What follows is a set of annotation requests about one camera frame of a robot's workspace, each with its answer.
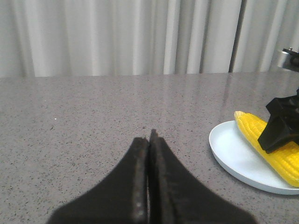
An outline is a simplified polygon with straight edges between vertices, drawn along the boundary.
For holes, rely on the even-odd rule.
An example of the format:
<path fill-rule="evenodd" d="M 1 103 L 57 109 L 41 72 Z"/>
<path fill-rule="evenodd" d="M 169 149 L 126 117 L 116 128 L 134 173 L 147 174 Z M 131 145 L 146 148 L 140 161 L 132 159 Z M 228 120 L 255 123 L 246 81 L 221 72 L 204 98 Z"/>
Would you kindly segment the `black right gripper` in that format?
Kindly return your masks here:
<path fill-rule="evenodd" d="M 299 90 L 294 96 L 274 98 L 266 108 L 270 118 L 258 143 L 270 154 L 295 141 L 295 131 L 299 130 Z"/>

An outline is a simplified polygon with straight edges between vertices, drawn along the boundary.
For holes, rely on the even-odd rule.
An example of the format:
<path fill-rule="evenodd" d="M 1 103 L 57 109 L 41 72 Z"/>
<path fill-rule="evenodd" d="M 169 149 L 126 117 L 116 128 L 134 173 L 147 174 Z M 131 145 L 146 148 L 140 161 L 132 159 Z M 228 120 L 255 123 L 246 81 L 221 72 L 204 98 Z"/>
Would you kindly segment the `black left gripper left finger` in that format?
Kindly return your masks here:
<path fill-rule="evenodd" d="M 57 209 L 49 224 L 146 224 L 149 143 L 134 138 L 116 167 L 96 186 Z"/>

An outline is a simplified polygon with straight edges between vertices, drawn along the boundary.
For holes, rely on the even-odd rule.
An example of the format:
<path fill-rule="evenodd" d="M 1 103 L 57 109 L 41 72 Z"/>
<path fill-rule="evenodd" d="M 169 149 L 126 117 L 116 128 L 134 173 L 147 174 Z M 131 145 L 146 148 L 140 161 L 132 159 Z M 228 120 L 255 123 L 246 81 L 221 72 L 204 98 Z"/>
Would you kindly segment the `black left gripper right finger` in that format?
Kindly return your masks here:
<path fill-rule="evenodd" d="M 198 181 L 156 130 L 149 139 L 151 224 L 254 224 L 248 212 Z"/>

